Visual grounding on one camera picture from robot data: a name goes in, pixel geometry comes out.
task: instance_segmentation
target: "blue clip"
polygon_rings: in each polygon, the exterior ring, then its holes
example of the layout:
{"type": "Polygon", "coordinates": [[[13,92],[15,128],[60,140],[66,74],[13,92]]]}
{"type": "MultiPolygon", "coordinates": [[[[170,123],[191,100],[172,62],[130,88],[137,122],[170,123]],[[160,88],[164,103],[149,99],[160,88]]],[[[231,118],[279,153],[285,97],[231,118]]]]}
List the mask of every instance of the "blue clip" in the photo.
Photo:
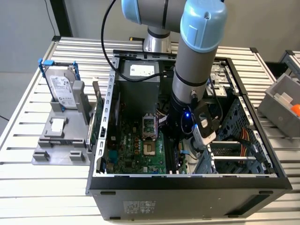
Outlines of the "blue clip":
{"type": "Polygon", "coordinates": [[[43,78],[45,78],[45,80],[46,80],[46,83],[47,83],[47,85],[48,85],[48,88],[49,88],[50,93],[51,93],[51,96],[52,96],[52,101],[55,102],[54,96],[53,96],[53,94],[52,94],[52,92],[51,92],[50,85],[49,85],[49,83],[48,83],[48,81],[47,81],[47,78],[46,78],[45,71],[44,71],[44,69],[43,69],[43,64],[42,64],[42,62],[43,62],[43,59],[40,58],[40,59],[38,60],[38,67],[39,67],[39,69],[40,69],[40,71],[41,71],[41,73],[42,73],[43,78]]]}
{"type": "Polygon", "coordinates": [[[44,61],[44,66],[50,67],[50,66],[54,66],[55,62],[54,60],[45,60],[44,61]]]}
{"type": "Polygon", "coordinates": [[[78,64],[77,64],[76,61],[73,62],[73,66],[75,67],[76,79],[79,81],[80,80],[80,75],[79,75],[78,64]]]}
{"type": "Polygon", "coordinates": [[[40,71],[42,72],[43,78],[46,78],[46,74],[45,74],[45,71],[44,71],[44,69],[43,69],[43,64],[42,64],[42,62],[43,62],[43,59],[40,58],[40,59],[38,60],[38,67],[39,67],[40,71]]]}
{"type": "Polygon", "coordinates": [[[180,154],[185,154],[185,155],[188,155],[189,152],[187,150],[180,150],[180,154]]]}

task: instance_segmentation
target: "black cable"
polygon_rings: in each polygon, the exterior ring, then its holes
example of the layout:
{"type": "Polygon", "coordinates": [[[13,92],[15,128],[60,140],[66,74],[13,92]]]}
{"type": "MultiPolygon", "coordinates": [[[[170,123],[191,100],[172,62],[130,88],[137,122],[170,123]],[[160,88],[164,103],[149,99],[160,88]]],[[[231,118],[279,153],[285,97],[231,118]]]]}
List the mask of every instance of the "black cable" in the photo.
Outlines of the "black cable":
{"type": "Polygon", "coordinates": [[[185,114],[185,113],[183,113],[182,116],[181,116],[181,122],[180,122],[180,123],[181,123],[181,125],[180,125],[181,131],[182,131],[185,135],[190,135],[190,134],[193,133],[193,131],[194,131],[194,129],[195,129],[195,120],[194,120],[194,117],[193,117],[194,114],[191,113],[191,117],[192,117],[192,121],[193,121],[193,128],[192,128],[192,130],[191,130],[190,132],[188,132],[188,133],[185,132],[185,131],[183,130],[183,126],[182,126],[182,125],[183,125],[183,124],[182,124],[182,121],[183,121],[182,119],[183,119],[184,114],[185,114]]]}
{"type": "Polygon", "coordinates": [[[106,50],[104,48],[104,27],[105,27],[105,22],[106,22],[106,19],[107,19],[107,16],[109,14],[109,11],[111,10],[111,8],[113,7],[114,3],[115,3],[116,0],[112,0],[111,3],[109,3],[109,6],[104,14],[104,17],[103,17],[103,21],[102,21],[102,26],[101,26],[101,47],[102,47],[102,51],[103,51],[103,55],[105,57],[105,59],[107,60],[108,64],[111,66],[111,68],[116,72],[116,74],[118,74],[120,77],[122,77],[124,80],[127,80],[127,81],[130,81],[130,82],[141,82],[141,81],[146,81],[146,80],[149,80],[153,77],[156,77],[156,76],[164,76],[163,73],[157,73],[157,74],[153,74],[153,75],[150,75],[150,76],[147,76],[147,77],[144,77],[144,78],[141,78],[141,79],[131,79],[131,78],[128,78],[128,77],[125,77],[121,72],[119,72],[116,67],[114,67],[114,65],[112,64],[112,62],[109,60],[107,54],[106,54],[106,50]]]}
{"type": "Polygon", "coordinates": [[[194,150],[195,152],[200,152],[201,151],[200,149],[195,148],[194,141],[195,141],[195,137],[192,136],[192,138],[189,140],[189,145],[190,145],[191,149],[194,150]]]}
{"type": "Polygon", "coordinates": [[[56,36],[55,29],[54,29],[54,27],[53,27],[53,24],[52,24],[50,15],[49,15],[49,10],[48,10],[47,2],[46,2],[46,0],[44,0],[44,1],[45,1],[45,4],[46,4],[47,14],[48,14],[48,17],[49,17],[49,20],[50,20],[50,23],[51,23],[51,26],[52,26],[52,29],[53,29],[53,32],[54,32],[54,36],[56,36]]]}
{"type": "Polygon", "coordinates": [[[212,92],[214,93],[214,97],[215,97],[215,99],[217,101],[217,104],[218,104],[218,106],[220,108],[220,111],[221,111],[221,115],[220,115],[219,120],[222,121],[222,119],[223,119],[223,109],[222,109],[222,106],[219,102],[219,99],[217,98],[216,90],[215,90],[214,84],[212,83],[211,76],[209,77],[209,80],[210,80],[210,86],[211,86],[212,92]]]}
{"type": "Polygon", "coordinates": [[[9,121],[9,119],[8,119],[8,118],[5,118],[4,116],[1,116],[1,115],[0,115],[0,117],[1,117],[2,119],[4,119],[4,120],[9,121]]]}
{"type": "Polygon", "coordinates": [[[193,160],[198,160],[197,158],[193,157],[191,154],[185,154],[185,155],[189,155],[193,160]]]}

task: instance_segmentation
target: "wall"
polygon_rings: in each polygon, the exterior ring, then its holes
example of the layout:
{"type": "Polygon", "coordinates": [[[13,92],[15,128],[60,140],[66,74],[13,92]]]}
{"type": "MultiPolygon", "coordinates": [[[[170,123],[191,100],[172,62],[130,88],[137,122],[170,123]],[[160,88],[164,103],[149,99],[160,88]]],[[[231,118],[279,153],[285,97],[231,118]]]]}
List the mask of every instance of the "wall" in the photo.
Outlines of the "wall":
{"type": "Polygon", "coordinates": [[[222,45],[256,47],[278,61],[286,49],[300,50],[300,0],[225,0],[228,20],[222,45]]]}
{"type": "MultiPolygon", "coordinates": [[[[110,0],[65,0],[73,34],[99,38],[110,0]]],[[[284,50],[300,50],[300,0],[225,0],[228,20],[221,45],[256,47],[265,60],[278,61],[284,50]]],[[[147,27],[124,19],[117,0],[105,25],[105,38],[145,37],[147,27]]],[[[172,41],[179,35],[173,33],[172,41]]]]}
{"type": "MultiPolygon", "coordinates": [[[[58,33],[49,0],[48,7],[58,33]]],[[[65,0],[75,37],[100,37],[110,0],[65,0]]],[[[256,47],[265,60],[277,61],[285,49],[300,50],[300,0],[225,0],[229,17],[222,45],[256,47]]],[[[2,0],[0,72],[33,72],[46,52],[53,30],[43,0],[2,0]]],[[[105,38],[145,37],[147,27],[123,17],[120,0],[107,19],[105,38]]],[[[172,34],[172,41],[179,35],[172,34]]]]}
{"type": "MultiPolygon", "coordinates": [[[[53,11],[47,0],[56,34],[53,11]]],[[[0,1],[0,72],[33,72],[54,36],[43,0],[0,1]]]]}
{"type": "MultiPolygon", "coordinates": [[[[104,13],[110,0],[65,0],[67,13],[75,37],[100,38],[100,30],[104,13]]],[[[105,23],[105,39],[129,40],[129,37],[143,38],[147,35],[147,26],[139,25],[123,16],[121,0],[112,7],[105,23]]],[[[173,41],[178,41],[179,34],[173,33],[173,41]]]]}

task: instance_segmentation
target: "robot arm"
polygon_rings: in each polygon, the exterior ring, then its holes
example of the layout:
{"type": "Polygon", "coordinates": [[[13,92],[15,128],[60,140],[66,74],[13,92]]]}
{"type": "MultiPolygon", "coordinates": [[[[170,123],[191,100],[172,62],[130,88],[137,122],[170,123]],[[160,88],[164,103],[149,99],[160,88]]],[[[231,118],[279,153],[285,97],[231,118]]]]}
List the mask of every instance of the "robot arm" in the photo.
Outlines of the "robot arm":
{"type": "Polygon", "coordinates": [[[135,23],[180,31],[166,133],[175,139],[193,134],[199,145],[210,143],[219,122],[211,118],[201,99],[223,37],[225,4],[220,0],[122,0],[122,11],[135,23]]]}

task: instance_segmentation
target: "green circuit board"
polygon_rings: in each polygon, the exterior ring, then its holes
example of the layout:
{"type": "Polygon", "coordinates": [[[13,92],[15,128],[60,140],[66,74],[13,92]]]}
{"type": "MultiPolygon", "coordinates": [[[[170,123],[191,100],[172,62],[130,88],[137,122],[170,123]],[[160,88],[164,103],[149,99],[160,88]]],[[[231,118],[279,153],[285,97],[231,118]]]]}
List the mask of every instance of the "green circuit board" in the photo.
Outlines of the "green circuit board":
{"type": "Polygon", "coordinates": [[[155,141],[142,140],[142,125],[137,121],[121,122],[118,159],[109,170],[114,174],[165,174],[164,137],[160,132],[155,141]]]}

